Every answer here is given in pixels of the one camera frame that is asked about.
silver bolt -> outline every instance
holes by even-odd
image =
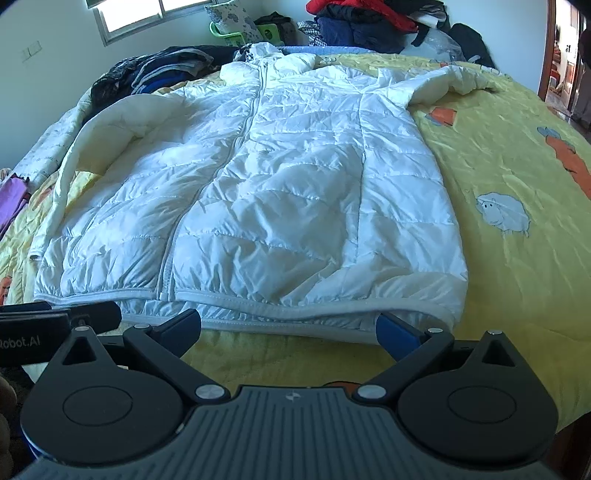
[[[216,400],[217,398],[222,398],[225,393],[226,391],[223,387],[213,384],[201,385],[201,387],[195,390],[195,395],[204,400]]]
[[[368,400],[377,400],[386,396],[386,389],[380,385],[361,385],[357,389],[357,395]]]

green plastic basket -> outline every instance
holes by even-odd
[[[275,24],[266,24],[266,25],[257,25],[256,26],[261,32],[263,38],[275,45],[276,47],[283,47],[285,44],[281,41],[281,36],[279,35],[279,29]],[[216,27],[216,24],[211,22],[209,24],[209,31],[212,35],[216,38],[222,38],[226,41],[226,43],[233,47],[242,47],[246,45],[246,41],[240,32],[235,33],[220,33]]]

triangular hole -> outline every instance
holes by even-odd
[[[88,340],[86,340],[85,338],[78,338],[76,339],[72,348],[70,348],[70,351],[68,352],[63,364],[87,364],[89,362],[94,362],[95,360],[96,355],[92,351],[92,348],[90,348]]]
[[[482,359],[482,363],[490,365],[502,365],[503,367],[514,367],[515,364],[509,354],[498,341],[493,341]]]

person's hand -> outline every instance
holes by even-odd
[[[8,480],[12,473],[12,457],[10,447],[10,429],[7,418],[10,418],[17,406],[17,395],[6,380],[0,377],[0,480]]]

zipper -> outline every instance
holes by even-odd
[[[242,128],[241,135],[239,134],[236,137],[236,139],[234,140],[234,142],[232,143],[232,147],[230,148],[230,153],[228,154],[228,159],[216,169],[216,171],[213,173],[211,181],[213,181],[217,177],[217,174],[220,172],[220,170],[223,169],[228,164],[228,162],[230,162],[230,160],[232,158],[234,158],[234,153],[236,152],[236,150],[241,148],[242,144],[244,143],[244,139],[246,138],[246,136],[248,135],[248,132],[250,131],[250,129],[252,127],[252,120],[254,119],[254,116],[258,112],[259,105],[261,104],[261,98],[262,98],[263,93],[265,92],[265,88],[267,86],[267,64],[266,63],[263,63],[261,65],[260,70],[259,70],[259,82],[261,85],[261,87],[259,89],[259,93],[252,103],[251,113],[248,116],[248,118],[246,119],[246,122],[244,123],[244,127]],[[171,254],[171,251],[173,250],[174,244],[176,242],[176,238],[177,238],[177,234],[178,234],[178,227],[180,226],[181,220],[185,217],[187,212],[195,205],[195,201],[197,200],[197,198],[199,198],[199,196],[201,195],[201,192],[203,191],[203,189],[207,185],[209,185],[209,183],[205,183],[204,185],[202,185],[202,187],[200,189],[197,190],[197,192],[193,196],[193,200],[189,203],[189,206],[187,207],[187,209],[183,212],[182,215],[178,216],[178,219],[177,219],[176,223],[174,224],[173,233],[168,238],[168,243],[167,243],[166,249],[164,251],[164,261],[163,261],[162,267],[160,269],[160,274],[158,276],[158,282],[156,283],[156,298],[158,300],[162,300],[162,301],[174,301],[175,300],[175,298],[173,298],[174,278],[172,275],[172,273],[173,273],[172,272],[172,270],[173,270],[173,256]]]

